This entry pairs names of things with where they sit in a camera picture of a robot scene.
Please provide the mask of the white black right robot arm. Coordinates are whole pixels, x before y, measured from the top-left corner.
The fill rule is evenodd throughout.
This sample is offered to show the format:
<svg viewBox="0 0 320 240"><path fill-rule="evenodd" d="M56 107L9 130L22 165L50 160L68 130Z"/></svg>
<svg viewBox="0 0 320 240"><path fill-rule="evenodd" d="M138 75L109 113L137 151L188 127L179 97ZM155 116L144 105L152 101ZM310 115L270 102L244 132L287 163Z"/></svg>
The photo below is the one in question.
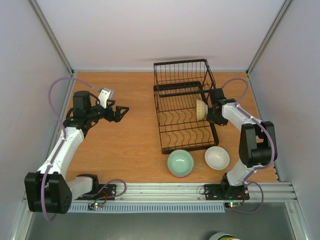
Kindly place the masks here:
<svg viewBox="0 0 320 240"><path fill-rule="evenodd" d="M237 200L244 195L248 179L258 170L269 168L277 159L275 126L270 121L255 118L233 98L226 98L222 88L209 91L211 107L206 120L225 126L232 123L239 131L239 160L229 172L225 173L220 184L209 185L210 197L220 200Z"/></svg>

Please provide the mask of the red bowl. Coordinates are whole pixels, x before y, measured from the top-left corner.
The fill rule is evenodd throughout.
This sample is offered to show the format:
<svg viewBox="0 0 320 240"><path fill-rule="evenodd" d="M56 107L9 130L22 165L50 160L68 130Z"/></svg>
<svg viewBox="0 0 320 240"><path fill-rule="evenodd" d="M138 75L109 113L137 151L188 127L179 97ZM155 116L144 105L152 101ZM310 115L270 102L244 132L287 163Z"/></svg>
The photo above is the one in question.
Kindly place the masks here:
<svg viewBox="0 0 320 240"><path fill-rule="evenodd" d="M185 175L179 175L179 174L174 174L173 172L170 172L170 174L172 176L174 176L175 178L179 178L179 179L186 178L186 177L188 177L190 175L190 173L189 174L185 174Z"/></svg>

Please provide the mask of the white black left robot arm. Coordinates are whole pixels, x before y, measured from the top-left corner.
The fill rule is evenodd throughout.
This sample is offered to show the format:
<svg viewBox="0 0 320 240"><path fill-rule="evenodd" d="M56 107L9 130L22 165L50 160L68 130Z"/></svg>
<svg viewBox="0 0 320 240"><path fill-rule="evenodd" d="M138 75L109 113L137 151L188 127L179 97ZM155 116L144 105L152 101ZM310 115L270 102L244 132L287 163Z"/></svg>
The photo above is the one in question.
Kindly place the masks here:
<svg viewBox="0 0 320 240"><path fill-rule="evenodd" d="M65 214L73 200L81 197L98 200L107 194L106 186L99 183L95 174L82 173L66 181L69 165L87 133L99 120L118 123L129 111L116 106L114 91L104 88L95 96L89 91L77 91L72 97L72 108L62 123L60 137L51 153L36 172L29 172L24 179L25 194L31 212Z"/></svg>

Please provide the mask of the mint green ceramic bowl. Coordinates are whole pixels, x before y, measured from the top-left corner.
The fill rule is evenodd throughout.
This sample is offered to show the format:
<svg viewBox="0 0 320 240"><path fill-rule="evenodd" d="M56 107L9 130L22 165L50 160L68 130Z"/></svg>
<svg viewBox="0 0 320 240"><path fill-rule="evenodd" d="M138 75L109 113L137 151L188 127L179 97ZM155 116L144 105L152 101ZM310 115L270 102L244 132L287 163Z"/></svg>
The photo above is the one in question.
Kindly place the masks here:
<svg viewBox="0 0 320 240"><path fill-rule="evenodd" d="M176 175L190 174L194 168L194 159L186 150L174 150L168 156L167 167L169 172Z"/></svg>

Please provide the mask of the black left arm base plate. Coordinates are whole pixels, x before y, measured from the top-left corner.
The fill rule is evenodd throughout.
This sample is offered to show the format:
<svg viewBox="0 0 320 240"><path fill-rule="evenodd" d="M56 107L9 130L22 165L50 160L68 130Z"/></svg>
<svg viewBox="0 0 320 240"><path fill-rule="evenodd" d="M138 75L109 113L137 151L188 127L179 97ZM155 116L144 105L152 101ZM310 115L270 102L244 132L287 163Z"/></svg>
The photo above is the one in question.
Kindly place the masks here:
<svg viewBox="0 0 320 240"><path fill-rule="evenodd" d="M117 185L116 184L108 184L107 186L105 186L102 191L98 194L92 195L92 193L90 193L88 196L86 195L82 195L80 197L78 197L76 200L78 201L93 201L96 200L98 198L102 198L103 200L106 198L106 196L108 196L108 200L113 201L115 199L115 195L117 193Z"/></svg>

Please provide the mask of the sun pattern ceramic bowl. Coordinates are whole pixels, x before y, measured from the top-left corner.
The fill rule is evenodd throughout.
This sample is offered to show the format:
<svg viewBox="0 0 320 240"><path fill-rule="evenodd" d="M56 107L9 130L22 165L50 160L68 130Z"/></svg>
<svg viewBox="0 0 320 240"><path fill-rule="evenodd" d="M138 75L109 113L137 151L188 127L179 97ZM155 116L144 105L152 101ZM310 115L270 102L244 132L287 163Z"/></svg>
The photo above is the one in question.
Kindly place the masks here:
<svg viewBox="0 0 320 240"><path fill-rule="evenodd" d="M206 119L208 114L208 105L200 100L196 100L196 120L197 121L203 121Z"/></svg>

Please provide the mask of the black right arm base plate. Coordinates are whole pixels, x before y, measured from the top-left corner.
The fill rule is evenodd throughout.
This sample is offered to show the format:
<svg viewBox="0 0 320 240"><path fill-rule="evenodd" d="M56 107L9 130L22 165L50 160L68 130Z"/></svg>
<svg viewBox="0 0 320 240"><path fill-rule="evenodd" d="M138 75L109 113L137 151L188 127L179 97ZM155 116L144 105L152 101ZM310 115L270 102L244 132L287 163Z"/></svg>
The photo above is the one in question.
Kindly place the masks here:
<svg viewBox="0 0 320 240"><path fill-rule="evenodd" d="M208 201L235 201L249 200L250 195L247 187L222 186L221 184L205 184L204 196Z"/></svg>

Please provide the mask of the black wire dish rack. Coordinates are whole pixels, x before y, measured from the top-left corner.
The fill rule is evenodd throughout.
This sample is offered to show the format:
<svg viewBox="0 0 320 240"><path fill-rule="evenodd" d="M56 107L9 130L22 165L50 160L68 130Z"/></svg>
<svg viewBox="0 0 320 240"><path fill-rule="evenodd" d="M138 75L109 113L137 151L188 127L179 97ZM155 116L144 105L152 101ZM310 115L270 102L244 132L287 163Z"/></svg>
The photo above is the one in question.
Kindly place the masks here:
<svg viewBox="0 0 320 240"><path fill-rule="evenodd" d="M216 87L206 59L156 62L153 65L153 96L161 152L206 150L219 144L216 127L197 120L197 100L210 104Z"/></svg>

